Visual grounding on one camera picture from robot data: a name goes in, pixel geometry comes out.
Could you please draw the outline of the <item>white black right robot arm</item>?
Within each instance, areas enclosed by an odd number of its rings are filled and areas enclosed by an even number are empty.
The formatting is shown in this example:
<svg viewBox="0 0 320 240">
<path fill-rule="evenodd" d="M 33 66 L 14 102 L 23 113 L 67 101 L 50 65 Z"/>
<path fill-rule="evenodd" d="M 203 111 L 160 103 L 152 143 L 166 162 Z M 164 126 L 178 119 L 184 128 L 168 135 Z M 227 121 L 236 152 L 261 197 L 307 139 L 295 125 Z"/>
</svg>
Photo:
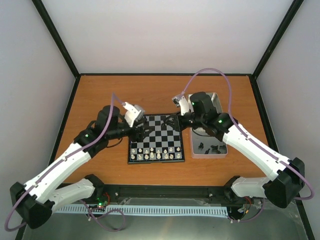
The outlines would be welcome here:
<svg viewBox="0 0 320 240">
<path fill-rule="evenodd" d="M 228 113 L 218 112 L 211 97 L 203 91 L 188 99 L 177 95 L 172 101 L 180 111 L 167 117 L 165 125 L 178 132 L 202 128 L 209 136 L 239 151 L 265 174 L 265 177 L 257 178 L 235 177 L 230 186 L 233 195 L 266 198 L 283 209 L 297 197 L 305 185 L 302 160 L 289 159 L 269 148 Z"/>
</svg>

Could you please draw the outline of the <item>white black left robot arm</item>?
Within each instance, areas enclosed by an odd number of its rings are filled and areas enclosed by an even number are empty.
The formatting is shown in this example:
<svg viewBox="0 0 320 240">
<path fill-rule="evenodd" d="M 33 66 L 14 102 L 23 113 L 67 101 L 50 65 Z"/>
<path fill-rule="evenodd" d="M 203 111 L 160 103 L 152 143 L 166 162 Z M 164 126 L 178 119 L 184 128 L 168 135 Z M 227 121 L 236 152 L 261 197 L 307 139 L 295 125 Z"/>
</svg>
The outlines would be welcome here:
<svg viewBox="0 0 320 240">
<path fill-rule="evenodd" d="M 128 137 L 142 142 L 154 126 L 147 124 L 144 110 L 138 105 L 126 103 L 125 115 L 116 106 L 104 106 L 97 119 L 89 123 L 65 150 L 44 171 L 22 184 L 10 187 L 13 210 L 31 229 L 42 226 L 60 208 L 74 202 L 99 201 L 104 195 L 104 183 L 94 174 L 80 181 L 60 187 L 61 183 L 80 166 L 93 159 L 108 147 L 109 141 Z"/>
</svg>

